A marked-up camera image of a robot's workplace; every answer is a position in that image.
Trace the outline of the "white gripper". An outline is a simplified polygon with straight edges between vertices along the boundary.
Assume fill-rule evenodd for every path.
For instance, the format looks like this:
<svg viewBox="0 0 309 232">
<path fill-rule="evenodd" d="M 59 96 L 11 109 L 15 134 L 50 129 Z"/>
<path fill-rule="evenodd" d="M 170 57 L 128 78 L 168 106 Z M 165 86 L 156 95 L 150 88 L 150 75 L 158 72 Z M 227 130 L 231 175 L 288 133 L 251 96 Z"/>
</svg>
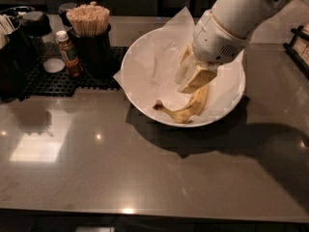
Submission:
<svg viewBox="0 0 309 232">
<path fill-rule="evenodd" d="M 185 46 L 180 58 L 175 74 L 179 91 L 191 94 L 210 83 L 217 76 L 217 63 L 233 62 L 247 45 L 247 40 L 229 33 L 211 10 L 205 11 L 194 27 L 193 43 Z M 193 63 L 197 57 L 209 63 Z"/>
</svg>

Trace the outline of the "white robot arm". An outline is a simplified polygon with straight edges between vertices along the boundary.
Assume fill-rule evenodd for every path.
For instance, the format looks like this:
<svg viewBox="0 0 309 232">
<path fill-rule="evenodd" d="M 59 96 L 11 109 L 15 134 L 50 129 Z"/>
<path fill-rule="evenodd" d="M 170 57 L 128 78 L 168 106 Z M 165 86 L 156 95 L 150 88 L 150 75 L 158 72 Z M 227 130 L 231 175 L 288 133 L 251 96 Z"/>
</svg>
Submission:
<svg viewBox="0 0 309 232">
<path fill-rule="evenodd" d="M 175 75 L 179 91 L 191 94 L 215 79 L 218 67 L 233 62 L 249 45 L 256 28 L 289 2 L 216 0 L 195 25 L 183 53 Z"/>
</svg>

